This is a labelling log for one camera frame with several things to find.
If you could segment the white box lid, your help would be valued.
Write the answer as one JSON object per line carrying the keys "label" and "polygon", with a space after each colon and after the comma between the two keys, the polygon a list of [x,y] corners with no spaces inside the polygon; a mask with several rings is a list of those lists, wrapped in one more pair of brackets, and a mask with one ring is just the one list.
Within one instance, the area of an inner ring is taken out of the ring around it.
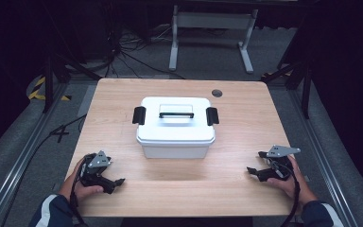
{"label": "white box lid", "polygon": [[[159,141],[208,141],[216,139],[213,126],[207,125],[206,109],[213,107],[204,97],[170,97],[148,96],[139,106],[144,106],[146,120],[138,125],[136,139],[138,142]],[[194,113],[194,118],[160,118],[159,113]]]}

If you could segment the yellow floor tape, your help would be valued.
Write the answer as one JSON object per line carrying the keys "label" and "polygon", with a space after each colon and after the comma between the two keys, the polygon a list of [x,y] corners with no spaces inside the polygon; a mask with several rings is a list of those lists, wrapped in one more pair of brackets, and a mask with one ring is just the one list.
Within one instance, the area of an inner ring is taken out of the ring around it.
{"label": "yellow floor tape", "polygon": [[39,91],[43,87],[44,83],[45,83],[45,77],[44,76],[40,76],[40,78],[36,81],[36,83],[35,83],[32,91],[28,95],[28,98],[29,99],[45,100],[45,95],[41,95],[39,93]]}

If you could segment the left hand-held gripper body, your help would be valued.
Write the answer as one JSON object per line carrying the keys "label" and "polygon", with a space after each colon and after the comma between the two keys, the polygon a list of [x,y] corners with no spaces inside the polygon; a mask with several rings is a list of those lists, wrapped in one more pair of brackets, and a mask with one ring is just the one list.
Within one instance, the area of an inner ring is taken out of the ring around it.
{"label": "left hand-held gripper body", "polygon": [[103,150],[86,155],[81,165],[81,183],[84,186],[100,185],[105,193],[111,194],[114,191],[114,182],[102,176],[110,165],[110,160]]}

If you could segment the person's left hand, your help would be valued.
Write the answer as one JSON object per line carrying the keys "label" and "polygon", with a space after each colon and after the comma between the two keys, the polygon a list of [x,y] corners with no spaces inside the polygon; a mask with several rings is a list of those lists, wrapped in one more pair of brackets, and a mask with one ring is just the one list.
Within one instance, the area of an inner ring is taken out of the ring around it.
{"label": "person's left hand", "polygon": [[66,178],[58,191],[58,194],[63,195],[68,201],[70,200],[72,193],[75,193],[78,201],[83,201],[89,196],[103,192],[103,187],[100,185],[84,186],[76,180],[78,169],[82,163],[83,160],[80,159],[73,172]]}

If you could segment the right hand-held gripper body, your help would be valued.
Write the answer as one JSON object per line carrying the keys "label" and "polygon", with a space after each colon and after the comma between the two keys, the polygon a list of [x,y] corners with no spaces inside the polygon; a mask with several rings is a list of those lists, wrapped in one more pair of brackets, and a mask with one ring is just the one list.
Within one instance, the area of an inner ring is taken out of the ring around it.
{"label": "right hand-held gripper body", "polygon": [[273,145],[268,151],[266,160],[268,169],[266,171],[269,178],[286,181],[293,172],[293,166],[288,158],[288,155],[299,153],[299,148],[290,148],[279,145]]}

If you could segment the black metal stand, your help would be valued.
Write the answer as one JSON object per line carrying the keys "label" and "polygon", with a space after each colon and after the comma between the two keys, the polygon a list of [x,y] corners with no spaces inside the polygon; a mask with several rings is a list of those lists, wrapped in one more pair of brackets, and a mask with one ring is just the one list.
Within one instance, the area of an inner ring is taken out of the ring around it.
{"label": "black metal stand", "polygon": [[289,74],[288,79],[285,81],[285,88],[287,90],[296,90],[299,85],[302,84],[301,109],[303,116],[308,119],[308,106],[312,76],[312,71],[310,70],[308,61],[294,62],[285,67],[282,67],[274,73],[265,73],[260,78],[260,80],[264,83],[269,83],[272,80],[275,80],[287,74]]}
{"label": "black metal stand", "polygon": [[76,71],[92,80],[99,81],[101,76],[82,66],[74,57],[66,56],[61,51],[59,45],[59,40],[62,40],[61,33],[44,0],[36,1],[41,5],[43,10],[43,16],[39,20],[40,25],[38,29],[40,30],[47,55],[43,71],[45,78],[45,104],[43,112],[47,113],[53,106],[54,101],[61,99],[60,97],[54,97],[54,78],[57,78],[59,84],[67,84],[71,79],[67,65],[70,65]]}

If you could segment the white metal desk frame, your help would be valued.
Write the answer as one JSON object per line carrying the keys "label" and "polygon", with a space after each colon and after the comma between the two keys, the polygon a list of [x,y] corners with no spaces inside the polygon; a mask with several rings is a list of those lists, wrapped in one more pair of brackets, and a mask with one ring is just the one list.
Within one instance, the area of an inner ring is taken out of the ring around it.
{"label": "white metal desk frame", "polygon": [[211,12],[184,12],[179,7],[173,7],[172,15],[172,45],[168,68],[170,71],[177,69],[178,61],[178,30],[180,28],[217,28],[245,30],[245,38],[238,43],[240,56],[248,74],[253,73],[253,66],[248,51],[251,34],[257,19],[258,10],[254,9],[248,14],[211,13]]}

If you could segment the white plastic storage box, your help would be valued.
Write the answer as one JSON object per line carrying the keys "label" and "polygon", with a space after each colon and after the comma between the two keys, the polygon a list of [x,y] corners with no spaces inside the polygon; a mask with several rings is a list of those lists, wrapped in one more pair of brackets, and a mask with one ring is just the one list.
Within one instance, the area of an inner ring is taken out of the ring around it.
{"label": "white plastic storage box", "polygon": [[202,159],[206,156],[209,147],[215,142],[214,139],[208,141],[159,141],[144,142],[139,144],[147,158],[156,159]]}

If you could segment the aluminium floor rail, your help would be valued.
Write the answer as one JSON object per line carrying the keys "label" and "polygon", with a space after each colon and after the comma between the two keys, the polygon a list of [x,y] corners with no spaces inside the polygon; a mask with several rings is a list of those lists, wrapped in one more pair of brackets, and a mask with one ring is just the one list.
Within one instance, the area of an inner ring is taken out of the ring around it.
{"label": "aluminium floor rail", "polygon": [[[62,98],[67,84],[59,84],[54,90],[54,97]],[[26,169],[29,166],[32,158],[37,152],[38,148],[42,144],[39,140],[42,137],[43,130],[47,125],[49,117],[54,112],[55,108],[59,104],[60,99],[54,101],[53,106],[47,113],[41,113],[36,121],[32,132],[21,152],[14,159],[13,165],[10,167],[9,173],[6,175],[5,180],[0,185],[0,223],[3,224],[9,215],[11,206],[14,203],[19,186],[22,179],[26,174]]]}
{"label": "aluminium floor rail", "polygon": [[358,227],[354,214],[342,192],[340,183],[324,153],[320,144],[320,140],[312,126],[312,123],[307,119],[302,111],[302,105],[299,95],[294,91],[287,91],[295,111],[299,115],[300,122],[304,128],[306,136],[309,138],[311,148],[313,149],[313,156],[319,167],[322,178],[328,188],[329,194],[335,204],[337,213],[339,214],[342,223],[345,227]]}

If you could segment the black box latch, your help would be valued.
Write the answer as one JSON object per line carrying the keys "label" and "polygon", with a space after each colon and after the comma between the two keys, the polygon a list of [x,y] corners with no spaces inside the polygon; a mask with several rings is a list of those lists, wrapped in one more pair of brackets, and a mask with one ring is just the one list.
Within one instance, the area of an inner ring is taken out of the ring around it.
{"label": "black box latch", "polygon": [[138,106],[134,108],[132,123],[138,125],[144,125],[146,120],[147,109],[144,106]]}
{"label": "black box latch", "polygon": [[206,109],[206,118],[207,118],[207,125],[208,126],[213,126],[214,124],[218,124],[219,123],[219,118],[218,118],[217,108],[208,107]]}

